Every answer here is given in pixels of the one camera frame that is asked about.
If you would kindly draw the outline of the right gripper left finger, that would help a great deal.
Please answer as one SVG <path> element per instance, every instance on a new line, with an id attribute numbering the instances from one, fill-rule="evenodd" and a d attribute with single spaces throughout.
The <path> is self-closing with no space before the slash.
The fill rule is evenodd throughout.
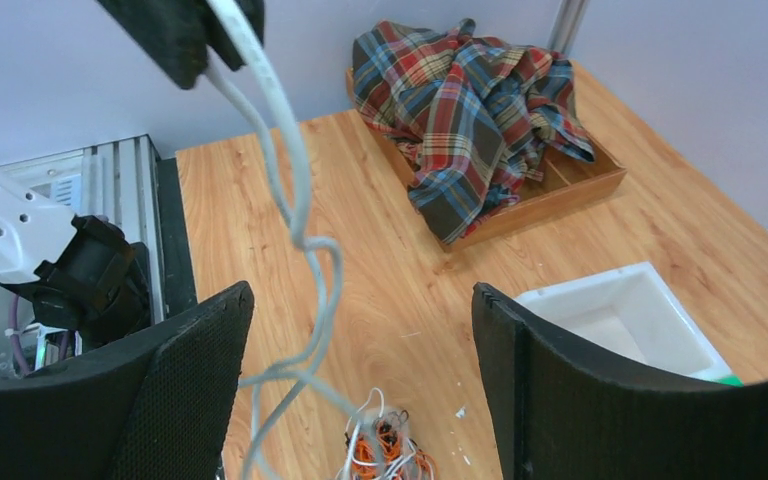
<path id="1" fill-rule="evenodd" d="M 238 282 L 20 380 L 0 379 L 0 479 L 212 479 L 253 317 Z"/>

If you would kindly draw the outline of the plaid flannel shirt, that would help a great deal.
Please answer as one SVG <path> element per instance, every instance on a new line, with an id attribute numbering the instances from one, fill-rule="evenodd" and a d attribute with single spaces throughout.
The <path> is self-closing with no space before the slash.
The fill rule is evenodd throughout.
<path id="1" fill-rule="evenodd" d="M 570 60 L 475 28 L 470 18 L 445 32 L 383 20 L 352 45 L 355 106 L 406 156 L 409 199 L 445 244 L 518 203 L 526 181 L 543 179 L 547 148 L 594 159 Z"/>

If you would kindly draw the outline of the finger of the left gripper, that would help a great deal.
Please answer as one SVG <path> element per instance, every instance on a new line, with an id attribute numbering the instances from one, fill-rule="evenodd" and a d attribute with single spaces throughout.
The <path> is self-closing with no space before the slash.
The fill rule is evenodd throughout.
<path id="1" fill-rule="evenodd" d="M 180 89 L 192 89 L 213 50 L 233 71 L 245 65 L 206 0 L 99 0 L 102 8 Z"/>

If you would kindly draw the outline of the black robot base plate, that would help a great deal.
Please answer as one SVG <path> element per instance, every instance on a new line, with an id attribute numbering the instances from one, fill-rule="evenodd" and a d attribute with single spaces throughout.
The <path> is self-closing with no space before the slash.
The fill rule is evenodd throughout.
<path id="1" fill-rule="evenodd" d="M 177 159 L 157 160 L 156 197 L 167 316 L 198 304 Z"/>

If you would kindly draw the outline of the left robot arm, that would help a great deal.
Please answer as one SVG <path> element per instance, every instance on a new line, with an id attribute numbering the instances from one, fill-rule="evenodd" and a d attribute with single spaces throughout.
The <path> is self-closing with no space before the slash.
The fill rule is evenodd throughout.
<path id="1" fill-rule="evenodd" d="M 245 62 L 205 1 L 104 1 L 102 7 L 181 89 L 195 86 L 214 50 Z M 124 232 L 79 216 L 0 172 L 0 286 L 31 302 L 40 323 L 73 331 L 85 347 L 149 326 L 151 289 Z"/>

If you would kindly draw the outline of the aluminium frame rail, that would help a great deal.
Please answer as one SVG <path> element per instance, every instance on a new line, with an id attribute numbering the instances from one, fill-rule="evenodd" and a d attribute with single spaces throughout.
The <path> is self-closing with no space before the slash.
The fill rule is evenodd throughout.
<path id="1" fill-rule="evenodd" d="M 0 168 L 20 183 L 70 206 L 81 215 L 103 215 L 129 242 L 147 248 L 143 268 L 151 288 L 152 321 L 167 317 L 156 163 L 147 135 L 8 164 Z"/>

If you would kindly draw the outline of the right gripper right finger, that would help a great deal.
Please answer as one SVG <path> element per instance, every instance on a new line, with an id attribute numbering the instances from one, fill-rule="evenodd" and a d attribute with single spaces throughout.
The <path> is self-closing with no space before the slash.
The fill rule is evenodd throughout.
<path id="1" fill-rule="evenodd" d="M 768 381 L 731 386 L 615 354 L 473 288 L 506 479 L 768 479 Z"/>

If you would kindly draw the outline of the white plastic bin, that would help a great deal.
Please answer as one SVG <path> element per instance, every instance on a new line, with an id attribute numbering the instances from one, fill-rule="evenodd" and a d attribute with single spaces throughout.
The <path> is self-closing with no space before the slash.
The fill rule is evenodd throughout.
<path id="1" fill-rule="evenodd" d="M 515 301 L 648 366 L 712 382 L 734 374 L 649 262 L 533 289 Z"/>

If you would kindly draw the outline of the wooden tray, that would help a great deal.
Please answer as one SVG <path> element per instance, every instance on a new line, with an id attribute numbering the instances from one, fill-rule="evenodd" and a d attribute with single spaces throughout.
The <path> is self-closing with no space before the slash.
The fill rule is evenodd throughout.
<path id="1" fill-rule="evenodd" d="M 626 175 L 626 168 L 595 138 L 590 139 L 594 161 L 586 163 L 548 147 L 541 168 L 543 180 L 527 179 L 519 190 L 520 201 L 506 207 L 481 223 L 468 235 L 450 244 L 431 233 L 423 217 L 412 216 L 424 241 L 445 253 L 464 250 L 473 245 L 509 237 L 538 224 L 589 207 L 613 195 Z"/>

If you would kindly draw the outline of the green plastic bin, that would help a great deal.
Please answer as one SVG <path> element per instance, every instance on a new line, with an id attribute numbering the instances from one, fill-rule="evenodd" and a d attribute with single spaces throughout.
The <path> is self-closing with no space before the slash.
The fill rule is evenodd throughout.
<path id="1" fill-rule="evenodd" d="M 718 378 L 715 380 L 715 383 L 738 387 L 743 386 L 743 382 L 734 374 Z"/>

